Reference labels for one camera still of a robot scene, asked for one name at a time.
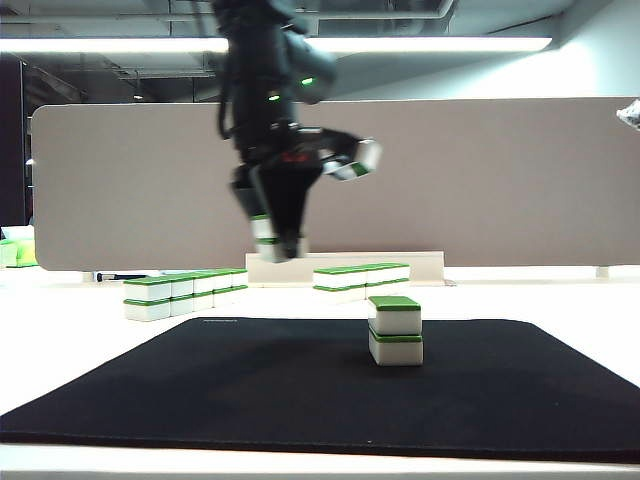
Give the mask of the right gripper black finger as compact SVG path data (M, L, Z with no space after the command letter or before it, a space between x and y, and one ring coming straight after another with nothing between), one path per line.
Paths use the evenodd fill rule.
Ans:
M616 117L628 126L640 126L640 98L616 111Z

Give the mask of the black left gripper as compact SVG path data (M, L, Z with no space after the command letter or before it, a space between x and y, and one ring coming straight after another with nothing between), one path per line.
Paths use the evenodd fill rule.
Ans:
M291 120L247 122L230 129L240 156L232 191L248 219L270 217L285 257L300 253L307 194L320 177L323 137L322 127ZM269 168L256 167L262 164Z

